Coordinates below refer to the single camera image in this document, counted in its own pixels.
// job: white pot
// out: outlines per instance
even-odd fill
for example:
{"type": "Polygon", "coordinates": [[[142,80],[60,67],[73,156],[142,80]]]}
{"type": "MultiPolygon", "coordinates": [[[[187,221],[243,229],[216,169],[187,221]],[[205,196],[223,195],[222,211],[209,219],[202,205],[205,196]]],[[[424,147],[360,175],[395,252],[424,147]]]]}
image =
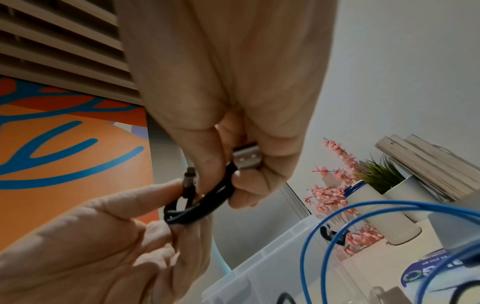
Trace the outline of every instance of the white pot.
{"type": "MultiPolygon", "coordinates": [[[[407,200],[415,202],[440,204],[440,202],[420,184],[415,176],[406,178],[403,182],[385,192],[383,196],[392,200],[407,200]]],[[[431,212],[427,211],[405,211],[413,222],[418,222],[427,218],[431,212]]]]}

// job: clear plastic container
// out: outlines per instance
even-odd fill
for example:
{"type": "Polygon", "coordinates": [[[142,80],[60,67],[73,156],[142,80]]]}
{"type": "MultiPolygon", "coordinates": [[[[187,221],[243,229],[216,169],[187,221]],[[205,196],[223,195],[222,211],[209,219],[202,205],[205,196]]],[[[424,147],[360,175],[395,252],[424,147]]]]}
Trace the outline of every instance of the clear plastic container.
{"type": "MultiPolygon", "coordinates": [[[[282,292],[288,292],[297,304],[304,304],[300,254],[308,234],[319,221],[311,215],[282,234],[206,289],[202,293],[202,304],[276,304],[282,292]]],[[[320,270],[327,245],[317,233],[305,256],[305,277],[315,304],[322,303],[320,270]]],[[[327,290],[329,304],[368,304],[359,286],[334,255],[328,265],[327,290]]]]}

